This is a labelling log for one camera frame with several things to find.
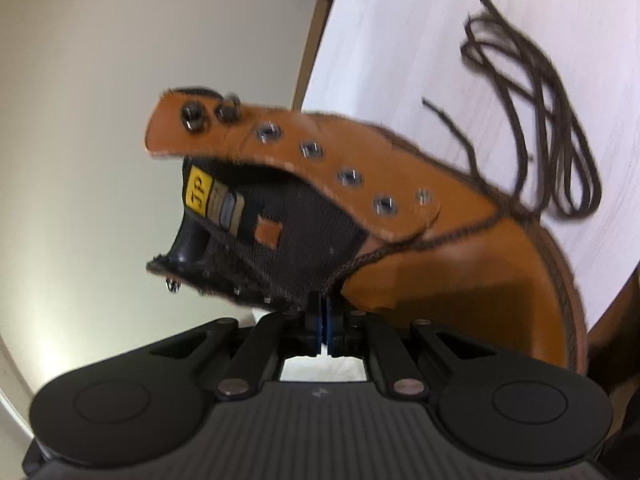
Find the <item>dark brown shoelace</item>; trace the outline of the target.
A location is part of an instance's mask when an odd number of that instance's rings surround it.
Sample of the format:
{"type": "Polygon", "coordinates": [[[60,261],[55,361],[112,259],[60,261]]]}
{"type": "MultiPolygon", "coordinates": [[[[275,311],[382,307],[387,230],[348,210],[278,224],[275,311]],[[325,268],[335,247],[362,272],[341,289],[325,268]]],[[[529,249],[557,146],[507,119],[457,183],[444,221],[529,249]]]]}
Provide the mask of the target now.
{"type": "Polygon", "coordinates": [[[560,220],[584,220],[599,209],[603,185],[584,127],[562,78],[546,52],[521,32],[491,0],[464,23],[462,60],[494,87],[511,128],[516,177],[508,197],[480,222],[492,226],[509,218],[538,219],[550,210],[560,220]],[[523,99],[534,112],[536,157],[529,157],[525,132],[514,99],[523,99]],[[529,163],[537,164],[536,200],[524,212],[521,203],[529,163]]]}

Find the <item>tan leather boot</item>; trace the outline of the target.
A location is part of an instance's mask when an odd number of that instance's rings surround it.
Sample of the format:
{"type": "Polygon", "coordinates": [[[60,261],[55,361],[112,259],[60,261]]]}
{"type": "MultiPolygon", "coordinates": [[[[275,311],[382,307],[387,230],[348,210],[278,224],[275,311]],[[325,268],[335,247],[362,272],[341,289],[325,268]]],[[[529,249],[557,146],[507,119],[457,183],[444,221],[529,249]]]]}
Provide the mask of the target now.
{"type": "Polygon", "coordinates": [[[170,284],[280,311],[335,294],[585,373],[582,298],[553,236],[393,131],[183,88],[162,94],[144,145],[182,162],[178,233],[146,266],[170,284]]]}

